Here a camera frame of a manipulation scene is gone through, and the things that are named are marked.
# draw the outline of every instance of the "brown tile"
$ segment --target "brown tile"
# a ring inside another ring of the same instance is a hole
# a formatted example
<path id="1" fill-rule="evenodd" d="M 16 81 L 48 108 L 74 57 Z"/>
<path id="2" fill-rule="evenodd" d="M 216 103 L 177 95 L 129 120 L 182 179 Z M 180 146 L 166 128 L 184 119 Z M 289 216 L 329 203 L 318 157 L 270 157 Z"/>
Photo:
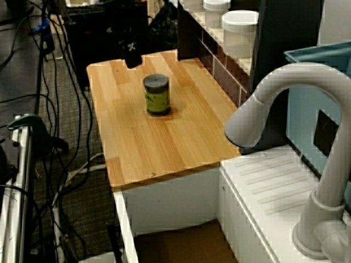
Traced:
<path id="1" fill-rule="evenodd" d="M 227 70 L 236 78 L 236 80 L 247 91 L 249 76 L 244 70 L 229 56 L 227 56 Z"/>
<path id="2" fill-rule="evenodd" d="M 239 107 L 240 86 L 217 60 L 214 61 L 214 79 L 232 102 Z"/>
<path id="3" fill-rule="evenodd" d="M 217 52 L 217 42 L 206 31 L 203 31 L 203 42 L 213 54 Z"/>
<path id="4" fill-rule="evenodd" d="M 227 55 L 224 53 L 223 48 L 218 46 L 217 47 L 217 52 L 215 53 L 215 56 L 220 61 L 220 63 L 222 63 L 222 65 L 225 66 L 225 57 Z"/>
<path id="5" fill-rule="evenodd" d="M 206 49 L 206 47 L 199 41 L 199 59 L 205 66 L 205 68 L 213 74 L 213 56 L 212 54 Z"/>

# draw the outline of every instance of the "black jar lid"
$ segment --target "black jar lid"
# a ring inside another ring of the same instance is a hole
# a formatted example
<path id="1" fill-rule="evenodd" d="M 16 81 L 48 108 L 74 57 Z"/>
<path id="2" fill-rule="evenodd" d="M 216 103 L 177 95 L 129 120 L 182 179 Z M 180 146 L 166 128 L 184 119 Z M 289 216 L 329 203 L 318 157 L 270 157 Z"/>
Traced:
<path id="1" fill-rule="evenodd" d="M 163 74 L 153 74 L 144 78 L 144 87 L 147 92 L 160 93 L 168 88 L 168 77 Z"/>

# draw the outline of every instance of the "white lid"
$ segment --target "white lid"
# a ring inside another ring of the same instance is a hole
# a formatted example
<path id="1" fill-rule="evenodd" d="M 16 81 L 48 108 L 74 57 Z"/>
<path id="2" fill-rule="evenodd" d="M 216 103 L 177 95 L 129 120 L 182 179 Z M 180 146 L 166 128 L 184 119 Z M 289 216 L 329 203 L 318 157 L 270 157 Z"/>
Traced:
<path id="1" fill-rule="evenodd" d="M 222 16 L 222 28 L 233 33 L 249 33 L 256 30 L 258 12 L 235 10 Z"/>
<path id="2" fill-rule="evenodd" d="M 230 0 L 203 0 L 203 8 L 209 11 L 228 11 Z"/>

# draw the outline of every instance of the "white faucet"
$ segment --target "white faucet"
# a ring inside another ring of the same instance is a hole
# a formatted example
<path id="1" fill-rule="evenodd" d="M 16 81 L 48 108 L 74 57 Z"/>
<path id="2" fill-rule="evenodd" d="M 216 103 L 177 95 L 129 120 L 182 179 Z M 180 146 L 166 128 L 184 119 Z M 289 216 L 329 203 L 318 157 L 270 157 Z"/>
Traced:
<path id="1" fill-rule="evenodd" d="M 261 80 L 250 98 L 229 118 L 224 132 L 234 145 L 253 147 L 261 137 L 275 98 L 296 86 L 319 88 L 332 97 L 340 107 L 341 122 L 320 184 L 311 192 L 293 230 L 293 242 L 310 258 L 351 263 L 351 227 L 342 221 L 343 197 L 351 173 L 351 79 L 323 64 L 283 66 Z"/>

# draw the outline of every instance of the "green jar label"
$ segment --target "green jar label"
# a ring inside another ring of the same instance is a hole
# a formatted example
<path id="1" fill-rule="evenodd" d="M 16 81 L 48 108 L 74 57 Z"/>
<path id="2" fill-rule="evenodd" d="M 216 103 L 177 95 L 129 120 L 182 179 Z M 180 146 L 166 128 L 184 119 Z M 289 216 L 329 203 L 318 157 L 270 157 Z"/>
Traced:
<path id="1" fill-rule="evenodd" d="M 169 93 L 167 90 L 160 93 L 145 91 L 146 109 L 149 112 L 162 112 L 169 108 Z"/>

